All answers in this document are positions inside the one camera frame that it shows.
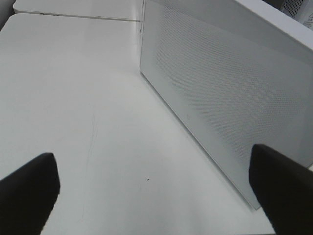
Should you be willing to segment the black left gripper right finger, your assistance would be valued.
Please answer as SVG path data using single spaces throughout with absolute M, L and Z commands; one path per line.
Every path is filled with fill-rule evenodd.
M 250 186 L 277 235 L 313 233 L 313 173 L 264 144 L 251 150 Z

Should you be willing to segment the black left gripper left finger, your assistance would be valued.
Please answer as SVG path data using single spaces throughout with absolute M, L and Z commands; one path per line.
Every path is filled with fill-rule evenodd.
M 57 201 L 60 179 L 53 153 L 43 153 L 0 181 L 0 233 L 39 235 Z

